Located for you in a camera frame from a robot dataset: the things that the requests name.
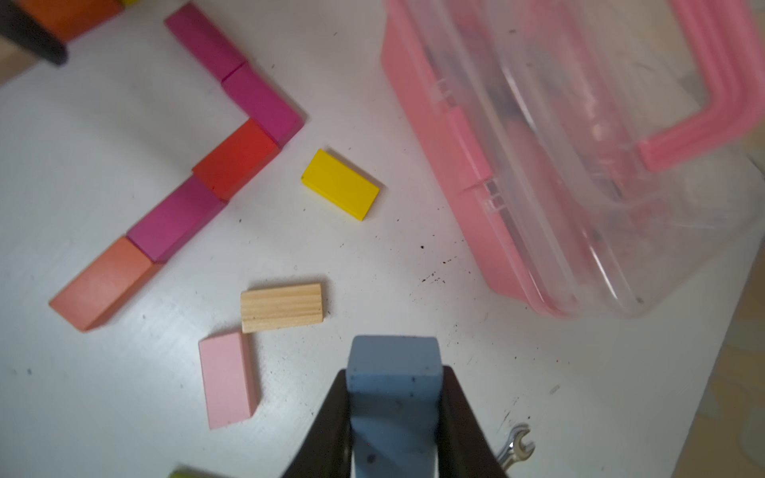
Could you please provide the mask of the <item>green block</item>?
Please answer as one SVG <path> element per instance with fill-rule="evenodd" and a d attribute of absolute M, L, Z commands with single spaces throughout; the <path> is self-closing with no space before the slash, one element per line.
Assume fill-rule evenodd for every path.
<path fill-rule="evenodd" d="M 209 478 L 209 476 L 190 469 L 177 469 L 173 470 L 167 478 Z"/>

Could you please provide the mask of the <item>small hex key tool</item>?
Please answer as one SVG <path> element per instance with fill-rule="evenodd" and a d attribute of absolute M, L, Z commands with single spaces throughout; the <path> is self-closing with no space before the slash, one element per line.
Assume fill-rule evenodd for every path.
<path fill-rule="evenodd" d="M 503 471 L 507 471 L 515 463 L 528 460 L 534 454 L 535 443 L 526 439 L 530 431 L 527 423 L 517 424 L 510 430 L 505 444 L 496 456 Z"/>

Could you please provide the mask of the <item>orange block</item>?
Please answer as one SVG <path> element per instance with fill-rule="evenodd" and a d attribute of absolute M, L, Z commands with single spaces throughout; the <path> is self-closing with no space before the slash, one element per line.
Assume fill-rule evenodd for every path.
<path fill-rule="evenodd" d="M 17 4 L 57 39 L 68 43 L 120 15 L 117 0 L 20 0 Z"/>
<path fill-rule="evenodd" d="M 67 284 L 49 306 L 81 332 L 109 322 L 163 264 L 121 237 Z"/>

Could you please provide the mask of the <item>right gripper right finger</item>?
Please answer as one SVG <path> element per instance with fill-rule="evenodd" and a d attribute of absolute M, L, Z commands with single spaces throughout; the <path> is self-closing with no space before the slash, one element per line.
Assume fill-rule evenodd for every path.
<path fill-rule="evenodd" d="M 437 472 L 444 477 L 506 478 L 450 366 L 443 367 Z"/>

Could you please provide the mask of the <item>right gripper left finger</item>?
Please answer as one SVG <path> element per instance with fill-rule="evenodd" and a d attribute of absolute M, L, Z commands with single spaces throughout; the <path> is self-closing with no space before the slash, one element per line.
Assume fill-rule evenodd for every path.
<path fill-rule="evenodd" d="M 340 370 L 315 416 L 302 446 L 283 478 L 349 478 L 353 432 L 346 371 Z"/>

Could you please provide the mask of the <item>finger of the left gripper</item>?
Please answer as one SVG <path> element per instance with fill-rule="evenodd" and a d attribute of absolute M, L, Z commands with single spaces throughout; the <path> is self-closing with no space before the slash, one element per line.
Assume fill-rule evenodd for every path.
<path fill-rule="evenodd" d="M 68 63 L 66 44 L 14 1 L 1 0 L 1 36 L 52 65 Z"/>

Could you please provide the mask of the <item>light pink block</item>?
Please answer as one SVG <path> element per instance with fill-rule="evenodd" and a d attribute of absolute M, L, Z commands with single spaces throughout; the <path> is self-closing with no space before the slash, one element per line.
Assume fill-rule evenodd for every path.
<path fill-rule="evenodd" d="M 259 402 L 248 339 L 241 332 L 198 343 L 205 406 L 210 429 L 251 418 Z"/>

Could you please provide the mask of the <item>natural wood block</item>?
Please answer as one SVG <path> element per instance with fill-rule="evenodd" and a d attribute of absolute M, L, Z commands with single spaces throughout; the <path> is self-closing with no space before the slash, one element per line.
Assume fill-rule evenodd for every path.
<path fill-rule="evenodd" d="M 312 326 L 324 321 L 324 298 L 320 283 L 242 292 L 243 334 Z"/>

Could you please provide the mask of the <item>yellow block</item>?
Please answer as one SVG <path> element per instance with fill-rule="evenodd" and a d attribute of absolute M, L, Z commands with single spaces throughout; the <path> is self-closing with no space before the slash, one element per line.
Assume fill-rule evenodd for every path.
<path fill-rule="evenodd" d="M 322 149 L 315 153 L 301 181 L 358 221 L 367 217 L 381 191 L 372 181 Z"/>

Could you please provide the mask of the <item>magenta block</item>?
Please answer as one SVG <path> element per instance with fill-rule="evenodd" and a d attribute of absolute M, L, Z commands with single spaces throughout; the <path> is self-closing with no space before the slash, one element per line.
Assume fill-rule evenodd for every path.
<path fill-rule="evenodd" d="M 219 82 L 247 63 L 244 55 L 193 2 L 169 15 L 165 26 Z"/>
<path fill-rule="evenodd" d="M 248 63 L 226 77 L 221 86 L 229 98 L 258 123 L 280 149 L 302 129 L 304 121 L 298 112 Z"/>
<path fill-rule="evenodd" d="M 128 232 L 127 238 L 153 263 L 167 263 L 227 202 L 191 175 Z"/>

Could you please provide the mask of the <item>red block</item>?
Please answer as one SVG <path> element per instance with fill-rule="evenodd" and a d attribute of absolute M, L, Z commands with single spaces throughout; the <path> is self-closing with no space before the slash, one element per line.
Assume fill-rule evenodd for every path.
<path fill-rule="evenodd" d="M 248 119 L 192 169 L 216 197 L 229 201 L 245 187 L 281 149 L 260 125 Z"/>

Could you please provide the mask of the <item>pink plastic storage box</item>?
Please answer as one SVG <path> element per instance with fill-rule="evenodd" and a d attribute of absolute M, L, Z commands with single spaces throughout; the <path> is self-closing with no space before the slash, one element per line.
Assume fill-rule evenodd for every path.
<path fill-rule="evenodd" d="M 764 207 L 745 1 L 390 1 L 382 66 L 487 285 L 661 302 Z"/>

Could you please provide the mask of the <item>blue block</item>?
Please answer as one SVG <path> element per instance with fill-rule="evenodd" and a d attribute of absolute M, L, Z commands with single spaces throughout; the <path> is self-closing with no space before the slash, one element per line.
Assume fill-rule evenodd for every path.
<path fill-rule="evenodd" d="M 357 336 L 346 368 L 358 477 L 434 477 L 443 365 L 435 338 Z"/>

